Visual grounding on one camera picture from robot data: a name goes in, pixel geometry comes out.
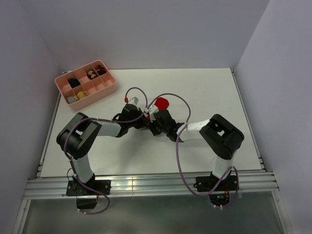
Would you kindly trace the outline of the red Santa sock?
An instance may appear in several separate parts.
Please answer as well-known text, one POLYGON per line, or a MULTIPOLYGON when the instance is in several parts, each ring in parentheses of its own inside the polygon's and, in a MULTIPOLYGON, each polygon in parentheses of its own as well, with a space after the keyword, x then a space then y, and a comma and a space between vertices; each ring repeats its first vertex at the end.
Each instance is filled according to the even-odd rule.
POLYGON ((166 110, 169 107, 168 100, 162 97, 158 97, 153 104, 158 107, 159 111, 166 110))

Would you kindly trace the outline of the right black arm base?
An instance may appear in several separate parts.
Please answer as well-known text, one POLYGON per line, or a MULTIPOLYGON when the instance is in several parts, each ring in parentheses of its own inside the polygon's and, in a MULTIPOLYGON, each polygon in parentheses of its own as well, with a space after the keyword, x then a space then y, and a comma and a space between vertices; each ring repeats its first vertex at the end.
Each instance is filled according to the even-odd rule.
MULTIPOLYGON (((193 185, 197 192, 209 192, 218 182, 218 178, 210 174, 209 176, 198 176, 193 185)), ((218 194, 209 195, 209 200, 216 208, 224 208, 231 201, 230 192, 238 193, 239 185, 235 175, 228 174, 216 187, 214 192, 218 194)))

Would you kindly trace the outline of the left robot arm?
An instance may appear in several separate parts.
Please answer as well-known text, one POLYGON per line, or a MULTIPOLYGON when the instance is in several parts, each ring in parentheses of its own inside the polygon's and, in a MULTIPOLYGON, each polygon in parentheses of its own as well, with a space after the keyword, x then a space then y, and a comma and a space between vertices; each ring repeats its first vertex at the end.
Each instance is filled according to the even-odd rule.
POLYGON ((147 118, 134 104, 126 104, 112 120, 88 117, 79 112, 66 124, 56 142, 70 160, 78 190, 84 195, 94 191, 95 175, 91 169, 88 152, 97 137, 122 137, 130 128, 144 128, 147 118))

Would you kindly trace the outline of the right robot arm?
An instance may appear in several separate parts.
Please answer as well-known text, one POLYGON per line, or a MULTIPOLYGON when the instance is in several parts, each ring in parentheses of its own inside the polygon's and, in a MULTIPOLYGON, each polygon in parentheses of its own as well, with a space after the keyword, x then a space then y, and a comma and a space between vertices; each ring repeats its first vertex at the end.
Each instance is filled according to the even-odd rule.
POLYGON ((216 154, 212 187, 222 190, 228 184, 228 169, 232 167, 233 157, 240 148, 244 135, 223 116, 215 114, 201 122, 177 123, 168 110, 161 110, 154 114, 147 126, 154 136, 164 133, 173 142, 206 141, 216 154))

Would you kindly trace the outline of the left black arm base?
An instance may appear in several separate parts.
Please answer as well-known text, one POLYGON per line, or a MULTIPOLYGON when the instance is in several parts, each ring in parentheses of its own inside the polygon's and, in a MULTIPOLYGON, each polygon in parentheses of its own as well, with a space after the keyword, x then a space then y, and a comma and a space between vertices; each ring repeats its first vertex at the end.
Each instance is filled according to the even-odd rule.
POLYGON ((67 197, 76 197, 77 209, 86 215, 96 215, 106 211, 110 206, 111 180, 93 180, 86 184, 76 179, 70 180, 66 189, 67 197), (106 198, 107 205, 99 211, 92 211, 98 204, 99 197, 106 198))

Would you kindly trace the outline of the dark red-black rolled sock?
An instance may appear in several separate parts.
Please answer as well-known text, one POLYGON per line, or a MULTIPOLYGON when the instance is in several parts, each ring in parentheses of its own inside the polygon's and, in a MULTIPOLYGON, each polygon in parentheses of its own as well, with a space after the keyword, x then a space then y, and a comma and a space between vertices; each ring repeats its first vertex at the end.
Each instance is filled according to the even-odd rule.
POLYGON ((104 75, 107 73, 105 67, 103 67, 102 65, 97 65, 96 66, 96 72, 98 73, 99 76, 104 75))

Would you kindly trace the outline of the yellow rolled sock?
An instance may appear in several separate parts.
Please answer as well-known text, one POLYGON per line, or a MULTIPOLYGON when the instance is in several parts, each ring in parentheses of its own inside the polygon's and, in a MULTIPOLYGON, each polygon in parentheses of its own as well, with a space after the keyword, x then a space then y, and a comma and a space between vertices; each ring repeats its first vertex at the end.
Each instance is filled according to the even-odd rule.
POLYGON ((88 96, 88 94, 84 91, 80 91, 76 94, 76 96, 77 96, 78 100, 81 100, 81 99, 86 98, 88 96))

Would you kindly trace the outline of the brown and cream rolled sock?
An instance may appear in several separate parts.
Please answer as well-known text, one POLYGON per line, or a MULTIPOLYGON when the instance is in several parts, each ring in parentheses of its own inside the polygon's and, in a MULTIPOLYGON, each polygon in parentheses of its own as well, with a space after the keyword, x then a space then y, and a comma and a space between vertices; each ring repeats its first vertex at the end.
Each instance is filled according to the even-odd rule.
POLYGON ((97 73, 92 69, 87 72, 87 76, 90 80, 93 80, 94 78, 98 77, 97 73))

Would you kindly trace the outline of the pink plastic divided organizer box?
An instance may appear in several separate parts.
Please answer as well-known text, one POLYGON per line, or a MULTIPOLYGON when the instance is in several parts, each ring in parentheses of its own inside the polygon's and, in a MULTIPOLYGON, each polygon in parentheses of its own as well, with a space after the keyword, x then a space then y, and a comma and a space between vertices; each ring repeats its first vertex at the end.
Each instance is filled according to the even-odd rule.
POLYGON ((55 78, 55 84, 64 98, 67 105, 73 110, 78 111, 114 92, 117 90, 117 82, 106 65, 101 60, 95 60, 73 71, 69 71, 57 78, 55 78), (102 65, 105 67, 107 73, 99 76, 96 72, 96 66, 102 65), (89 70, 94 70, 98 77, 90 80, 87 76, 89 70), (80 86, 71 88, 68 83, 68 79, 76 78, 80 82, 80 86), (76 94, 80 91, 84 91, 88 96, 84 99, 78 100, 76 94), (67 102, 68 97, 75 97, 77 101, 73 104, 67 102))

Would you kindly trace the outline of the grey rolled sock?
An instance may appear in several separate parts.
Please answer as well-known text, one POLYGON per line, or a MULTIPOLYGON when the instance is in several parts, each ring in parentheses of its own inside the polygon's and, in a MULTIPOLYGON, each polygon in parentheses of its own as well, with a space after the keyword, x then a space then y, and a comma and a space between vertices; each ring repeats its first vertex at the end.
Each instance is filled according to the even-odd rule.
POLYGON ((75 97, 68 97, 67 98, 67 102, 69 103, 69 104, 73 104, 73 103, 75 103, 77 101, 77 99, 75 98, 75 97))

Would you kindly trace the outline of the black rolled sock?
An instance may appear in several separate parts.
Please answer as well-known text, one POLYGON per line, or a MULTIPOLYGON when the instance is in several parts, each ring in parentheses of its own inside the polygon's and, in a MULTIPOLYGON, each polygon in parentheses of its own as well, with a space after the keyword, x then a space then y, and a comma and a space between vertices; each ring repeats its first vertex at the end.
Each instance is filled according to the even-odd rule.
POLYGON ((76 79, 76 78, 70 78, 70 79, 68 79, 68 83, 69 83, 69 85, 71 86, 71 88, 75 88, 75 87, 80 86, 80 82, 79 82, 79 80, 76 79))

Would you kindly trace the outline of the aluminium front frame rail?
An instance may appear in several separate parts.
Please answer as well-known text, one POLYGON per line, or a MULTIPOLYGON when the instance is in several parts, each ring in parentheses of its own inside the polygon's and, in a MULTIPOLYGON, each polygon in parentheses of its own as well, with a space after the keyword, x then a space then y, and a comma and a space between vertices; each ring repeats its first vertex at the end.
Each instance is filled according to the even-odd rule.
MULTIPOLYGON (((99 176, 97 180, 110 180, 109 197, 189 195, 179 174, 99 176)), ((68 180, 60 178, 37 178, 27 182, 23 199, 58 199, 65 195, 68 180)), ((279 191, 273 172, 239 172, 242 193, 279 191)))

